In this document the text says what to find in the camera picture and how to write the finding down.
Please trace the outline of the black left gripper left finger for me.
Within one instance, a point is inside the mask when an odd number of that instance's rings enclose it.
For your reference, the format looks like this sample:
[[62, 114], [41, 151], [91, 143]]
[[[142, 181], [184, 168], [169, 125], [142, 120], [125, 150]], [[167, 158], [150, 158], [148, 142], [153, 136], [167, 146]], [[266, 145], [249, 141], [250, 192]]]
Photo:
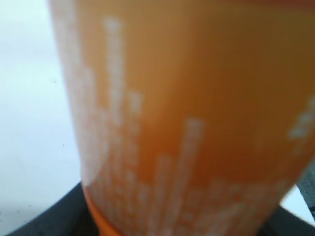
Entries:
[[7, 235], [97, 236], [99, 232], [78, 183], [49, 209]]

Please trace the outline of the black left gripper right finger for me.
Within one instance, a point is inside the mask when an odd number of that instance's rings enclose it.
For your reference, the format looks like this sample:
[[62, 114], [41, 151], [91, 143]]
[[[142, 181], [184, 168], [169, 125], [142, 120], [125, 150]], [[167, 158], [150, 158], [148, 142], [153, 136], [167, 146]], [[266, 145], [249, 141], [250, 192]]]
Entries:
[[315, 227], [278, 206], [260, 228], [261, 236], [315, 236]]

